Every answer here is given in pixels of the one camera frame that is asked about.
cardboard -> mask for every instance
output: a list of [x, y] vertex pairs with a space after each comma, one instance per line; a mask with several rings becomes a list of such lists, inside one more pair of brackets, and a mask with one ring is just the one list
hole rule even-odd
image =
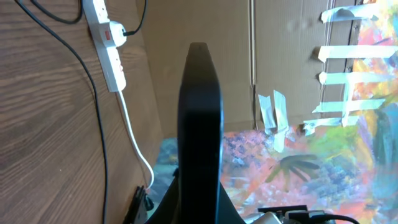
[[[223, 94], [224, 130], [261, 121], [257, 94], [286, 97], [289, 124], [322, 118], [321, 101], [339, 101], [342, 86], [324, 89], [321, 72], [344, 72], [346, 60], [312, 58], [322, 45], [348, 45], [351, 21], [322, 24], [323, 11], [355, 0], [151, 0], [142, 27], [165, 137], [177, 136], [178, 91], [191, 42], [206, 42]], [[142, 9], [144, 0], [137, 0]]]

power cord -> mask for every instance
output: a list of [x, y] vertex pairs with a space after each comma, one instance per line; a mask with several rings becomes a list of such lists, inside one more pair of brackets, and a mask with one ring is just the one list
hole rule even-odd
[[148, 0], [145, 0], [144, 10], [143, 10], [143, 12], [142, 12], [141, 21], [140, 21], [140, 23], [139, 23], [137, 29], [135, 29], [134, 31], [124, 32], [124, 33], [123, 33], [123, 36], [127, 37], [127, 36], [129, 36], [129, 35], [134, 35], [134, 34], [136, 34], [136, 32], [138, 32], [138, 31], [141, 29], [142, 23], [144, 22], [144, 18], [145, 18], [145, 13], [146, 13], [146, 11], [147, 11], [147, 2], [148, 2]]
[[347, 217], [344, 215], [332, 215], [332, 214], [324, 214], [324, 215], [314, 215], [313, 217], [309, 218], [309, 223], [324, 223], [329, 220], [341, 220], [351, 222], [352, 224], [359, 224], [358, 221], [351, 217]]
[[40, 21], [38, 18], [36, 18], [33, 13], [31, 13], [28, 8], [23, 5], [22, 0], [15, 0], [15, 2], [18, 4], [18, 6], [30, 17], [32, 18], [39, 26], [41, 26], [43, 29], [45, 29], [48, 33], [50, 33], [53, 37], [55, 37], [57, 40], [59, 40], [64, 46], [67, 47], [67, 49], [72, 52], [72, 54], [79, 60], [81, 63], [81, 66], [83, 66], [85, 72], [87, 73], [88, 79], [90, 79], [91, 86], [93, 87], [94, 91], [94, 98], [95, 98], [95, 110], [97, 114], [97, 119], [98, 119], [98, 126], [99, 126], [99, 131], [101, 134], [101, 143], [102, 143], [102, 149], [103, 149], [103, 157], [104, 157], [104, 169], [105, 169], [105, 190], [104, 190], [104, 203], [103, 203], [103, 216], [102, 216], [102, 223], [106, 223], [106, 205], [108, 201], [108, 158], [106, 155], [106, 145], [105, 145], [105, 136], [104, 136], [104, 131], [103, 131], [103, 126], [101, 122], [101, 115], [100, 115], [100, 106], [98, 105], [98, 94], [96, 91], [96, 87], [94, 84], [93, 77], [91, 77], [84, 61], [81, 59], [81, 57], [76, 53], [76, 51], [68, 44], [66, 43], [60, 36], [58, 36], [54, 31], [52, 31], [50, 28], [48, 28], [42, 21]]
[[48, 15], [53, 20], [58, 21], [58, 22], [62, 22], [64, 24], [76, 24], [76, 23], [78, 23], [80, 21], [81, 17], [83, 16], [83, 0], [79, 0], [79, 15], [77, 16], [76, 19], [74, 19], [72, 21], [68, 21], [66, 19], [61, 19], [58, 16], [55, 16], [54, 14], [52, 14], [51, 12], [46, 10], [41, 4], [39, 4], [37, 2], [37, 0], [31, 0], [31, 1], [32, 1], [32, 4], [34, 6], [36, 6], [38, 9], [40, 9], [40, 11], [42, 11], [44, 14]]
[[130, 119], [129, 119], [129, 113], [127, 112], [127, 106], [126, 106], [126, 102], [124, 101], [124, 96], [121, 90], [119, 90], [119, 97], [120, 97], [120, 101], [122, 103], [122, 107], [123, 107], [123, 115], [124, 115], [124, 120], [126, 121], [127, 124], [127, 130], [130, 136], [130, 140], [134, 146], [134, 148], [136, 149], [136, 152], [138, 154], [138, 156], [142, 159], [142, 161], [144, 162], [144, 164], [148, 167], [149, 172], [150, 172], [150, 184], [148, 185], [148, 187], [146, 188], [146, 190], [150, 189], [150, 187], [152, 186], [152, 184], [154, 183], [154, 171], [152, 170], [152, 167], [149, 165], [148, 161], [145, 159], [145, 157], [141, 154], [141, 151], [138, 148], [136, 139], [134, 137], [134, 134], [132, 132], [132, 128], [131, 128], [131, 123], [130, 123]]

cardboard box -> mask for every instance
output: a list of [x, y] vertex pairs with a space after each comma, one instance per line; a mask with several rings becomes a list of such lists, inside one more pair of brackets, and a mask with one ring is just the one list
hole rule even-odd
[[[342, 86], [322, 89], [317, 75], [343, 72], [346, 60], [322, 63], [322, 45], [348, 45], [353, 23], [322, 24], [320, 14], [356, 0], [150, 0], [142, 28], [162, 131], [177, 135], [178, 92], [191, 42], [206, 42], [221, 84], [224, 130], [262, 128], [257, 94], [285, 95], [289, 124], [338, 101]], [[138, 9], [144, 0], [138, 0]]]

paper strip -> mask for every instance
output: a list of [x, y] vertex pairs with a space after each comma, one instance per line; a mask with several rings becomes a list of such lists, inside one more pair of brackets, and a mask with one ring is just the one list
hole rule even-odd
[[321, 102], [312, 113], [326, 113], [326, 112], [341, 112], [345, 106], [348, 107], [350, 111], [357, 110], [375, 110], [378, 109], [386, 99], [377, 100], [354, 100], [347, 102]]
[[259, 95], [259, 101], [262, 120], [264, 122], [264, 126], [266, 127], [266, 133], [272, 134], [271, 128], [276, 128], [276, 124], [274, 121], [274, 115], [272, 114], [271, 98], [269, 96], [265, 97]]
[[[266, 127], [265, 132], [272, 134], [271, 128], [276, 127], [274, 117], [272, 114], [271, 99], [269, 96], [265, 97], [259, 95], [260, 109], [262, 119]], [[286, 113], [286, 98], [283, 94], [274, 90], [274, 104], [277, 120], [277, 132], [274, 135], [274, 149], [277, 152], [282, 152], [285, 147], [285, 134], [289, 130], [289, 123], [287, 121]]]
[[286, 113], [286, 98], [283, 94], [274, 90], [274, 103], [278, 132], [274, 136], [274, 149], [277, 152], [283, 152], [285, 148], [285, 135], [289, 130]]
[[343, 109], [342, 111], [342, 117], [343, 119], [341, 120], [341, 123], [343, 127], [347, 126], [348, 122], [348, 115], [349, 112], [351, 111], [351, 107], [348, 105], [351, 105], [351, 102], [353, 100], [353, 95], [354, 95], [354, 89], [355, 89], [355, 83], [346, 83], [344, 86], [344, 95], [343, 95]]
[[279, 132], [289, 128], [289, 123], [287, 122], [286, 98], [276, 90], [274, 90], [274, 103]]
[[[358, 122], [359, 116], [349, 116], [347, 119], [347, 126], [355, 125]], [[315, 128], [318, 126], [339, 126], [341, 125], [341, 118], [324, 118], [304, 121], [305, 135], [308, 136], [315, 132]]]
[[389, 58], [398, 50], [398, 46], [347, 45], [322, 46], [318, 58], [323, 63], [327, 58]]
[[350, 21], [356, 19], [378, 18], [374, 15], [379, 10], [378, 4], [362, 4], [358, 6], [336, 7], [322, 13], [321, 20], [326, 22]]
[[326, 73], [319, 74], [319, 82], [322, 85], [334, 85], [345, 83], [374, 83], [385, 82], [396, 78], [390, 74], [375, 74], [368, 72], [351, 72], [351, 73]]

white cable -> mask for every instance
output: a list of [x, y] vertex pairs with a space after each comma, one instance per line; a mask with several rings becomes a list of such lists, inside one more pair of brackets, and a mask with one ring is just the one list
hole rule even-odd
[[142, 161], [148, 167], [149, 172], [150, 172], [150, 184], [146, 188], [146, 190], [148, 190], [148, 189], [150, 189], [150, 187], [154, 183], [154, 178], [155, 178], [154, 171], [152, 170], [152, 167], [149, 165], [148, 161], [141, 154], [141, 151], [138, 148], [136, 139], [134, 137], [134, 134], [132, 133], [131, 123], [130, 123], [130, 119], [129, 119], [129, 113], [127, 112], [126, 102], [124, 101], [123, 93], [122, 93], [121, 90], [119, 90], [119, 97], [120, 97], [120, 101], [122, 102], [123, 112], [124, 112], [124, 119], [126, 120], [127, 130], [128, 130], [129, 136], [130, 136], [130, 140], [131, 140], [131, 142], [133, 144], [133, 147], [136, 149], [138, 156], [142, 159]]

